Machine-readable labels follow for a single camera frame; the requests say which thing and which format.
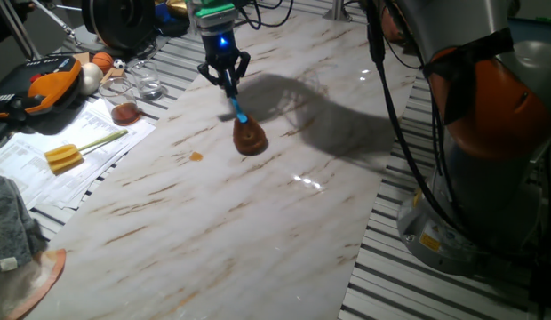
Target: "paper sheet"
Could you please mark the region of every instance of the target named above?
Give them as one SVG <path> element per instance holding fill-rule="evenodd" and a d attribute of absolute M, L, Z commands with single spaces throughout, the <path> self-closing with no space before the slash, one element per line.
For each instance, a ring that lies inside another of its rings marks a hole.
<path fill-rule="evenodd" d="M 50 171 L 44 152 L 65 144 L 80 147 L 123 128 L 112 122 L 103 100 L 86 102 L 72 124 L 59 134 L 15 134 L 0 149 L 0 175 L 17 183 L 28 209 L 36 204 L 76 207 L 92 182 L 155 127 L 144 120 L 125 127 L 128 134 L 101 147 L 85 150 L 84 162 L 59 176 Z"/>

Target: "glass beaker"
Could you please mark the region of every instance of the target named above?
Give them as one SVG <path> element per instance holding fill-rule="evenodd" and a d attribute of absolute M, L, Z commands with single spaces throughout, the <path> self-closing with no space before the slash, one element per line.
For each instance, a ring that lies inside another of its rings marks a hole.
<path fill-rule="evenodd" d="M 132 73 L 140 97 L 145 100 L 155 100 L 163 95 L 163 88 L 157 74 L 157 65 L 151 61 L 134 61 L 128 67 Z"/>
<path fill-rule="evenodd" d="M 133 85 L 122 77 L 109 79 L 100 85 L 100 95 L 106 101 L 114 124 L 128 125 L 140 119 L 141 112 L 132 89 Z"/>

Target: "orange ball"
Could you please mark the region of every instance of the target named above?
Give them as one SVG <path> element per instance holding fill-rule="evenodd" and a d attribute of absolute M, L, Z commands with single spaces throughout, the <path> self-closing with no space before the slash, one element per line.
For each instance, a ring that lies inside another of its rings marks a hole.
<path fill-rule="evenodd" d="M 107 73 L 112 67 L 114 67 L 114 60 L 112 56 L 105 52 L 98 52 L 94 55 L 92 63 L 100 67 L 101 72 Z"/>

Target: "blue led light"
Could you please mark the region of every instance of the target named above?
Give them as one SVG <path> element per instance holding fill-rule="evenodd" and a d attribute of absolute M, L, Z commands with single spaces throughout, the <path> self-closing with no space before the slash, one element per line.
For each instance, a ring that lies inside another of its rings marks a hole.
<path fill-rule="evenodd" d="M 227 41 L 225 38 L 223 38 L 223 37 L 221 36 L 221 37 L 220 37 L 220 46 L 221 46 L 221 47 L 225 47 L 225 46 L 227 46 L 227 45 L 228 45 L 228 41 Z"/>

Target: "marble table surface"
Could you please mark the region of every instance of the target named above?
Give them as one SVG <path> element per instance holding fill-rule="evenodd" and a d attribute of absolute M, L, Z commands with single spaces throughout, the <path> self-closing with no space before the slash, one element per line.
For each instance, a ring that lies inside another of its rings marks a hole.
<path fill-rule="evenodd" d="M 268 149 L 236 152 L 199 76 L 51 241 L 66 267 L 27 319 L 337 318 L 394 141 L 365 26 L 295 12 L 236 41 Z M 416 72 L 386 69 L 401 116 Z"/>

